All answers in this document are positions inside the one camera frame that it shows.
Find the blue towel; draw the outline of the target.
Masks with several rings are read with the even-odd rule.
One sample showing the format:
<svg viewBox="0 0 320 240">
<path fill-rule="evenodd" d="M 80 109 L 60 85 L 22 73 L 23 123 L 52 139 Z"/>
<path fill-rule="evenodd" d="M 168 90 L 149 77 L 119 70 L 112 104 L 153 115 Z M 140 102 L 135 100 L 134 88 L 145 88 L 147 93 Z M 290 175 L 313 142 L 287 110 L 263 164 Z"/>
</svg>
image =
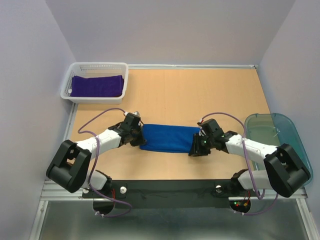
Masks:
<svg viewBox="0 0 320 240">
<path fill-rule="evenodd" d="M 198 127 L 193 126 L 145 124 L 143 136 L 146 143 L 139 148 L 151 152 L 189 153 L 193 136 L 199 131 Z"/>
</svg>

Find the purple towel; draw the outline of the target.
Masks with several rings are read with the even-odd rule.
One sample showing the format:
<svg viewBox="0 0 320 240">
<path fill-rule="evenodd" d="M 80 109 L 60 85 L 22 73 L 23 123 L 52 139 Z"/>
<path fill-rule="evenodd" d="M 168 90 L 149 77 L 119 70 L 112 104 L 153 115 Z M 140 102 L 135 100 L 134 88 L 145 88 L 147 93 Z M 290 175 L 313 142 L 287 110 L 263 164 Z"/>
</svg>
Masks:
<svg viewBox="0 0 320 240">
<path fill-rule="evenodd" d="M 74 76 L 71 81 L 71 97 L 115 98 L 123 93 L 124 79 L 121 75 L 84 78 Z"/>
</svg>

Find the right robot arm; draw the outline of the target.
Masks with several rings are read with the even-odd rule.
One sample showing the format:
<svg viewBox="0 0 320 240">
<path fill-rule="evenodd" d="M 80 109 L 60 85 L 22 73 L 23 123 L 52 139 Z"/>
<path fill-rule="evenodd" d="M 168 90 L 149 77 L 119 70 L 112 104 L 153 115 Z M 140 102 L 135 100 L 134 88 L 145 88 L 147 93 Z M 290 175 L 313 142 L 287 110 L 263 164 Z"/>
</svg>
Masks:
<svg viewBox="0 0 320 240">
<path fill-rule="evenodd" d="M 264 165 L 263 170 L 244 169 L 233 175 L 231 192 L 242 195 L 247 190 L 274 190 L 289 198 L 307 181 L 311 173 L 294 148 L 253 141 L 234 132 L 224 132 L 215 119 L 198 123 L 200 131 L 193 135 L 189 156 L 207 156 L 213 149 L 243 157 L 247 163 Z"/>
</svg>

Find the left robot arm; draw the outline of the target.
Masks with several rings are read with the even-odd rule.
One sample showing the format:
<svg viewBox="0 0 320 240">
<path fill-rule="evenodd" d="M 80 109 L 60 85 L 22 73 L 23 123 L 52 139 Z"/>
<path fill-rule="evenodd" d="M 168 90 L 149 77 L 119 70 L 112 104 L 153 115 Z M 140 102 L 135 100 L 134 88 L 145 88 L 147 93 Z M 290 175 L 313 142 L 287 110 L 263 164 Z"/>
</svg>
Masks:
<svg viewBox="0 0 320 240">
<path fill-rule="evenodd" d="M 91 160 L 126 144 L 136 147 L 146 143 L 140 114 L 136 111 L 124 115 L 122 122 L 98 135 L 78 142 L 63 141 L 46 170 L 47 178 L 70 193 L 92 186 L 100 197 L 108 196 L 112 180 L 99 170 L 90 173 Z"/>
</svg>

